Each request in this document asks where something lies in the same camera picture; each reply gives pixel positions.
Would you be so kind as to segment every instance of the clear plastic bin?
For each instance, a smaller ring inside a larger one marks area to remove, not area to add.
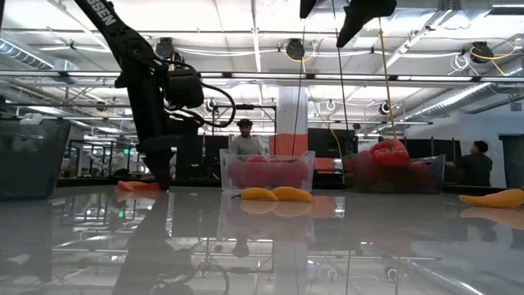
[[[360,193],[440,193],[445,155],[411,159],[410,166],[383,167],[361,152],[342,159],[347,184]]]
[[[0,199],[46,198],[53,194],[71,124],[0,121]]]
[[[244,188],[290,186],[310,192],[313,184],[314,152],[301,156],[238,156],[220,150],[222,190],[238,193]]]

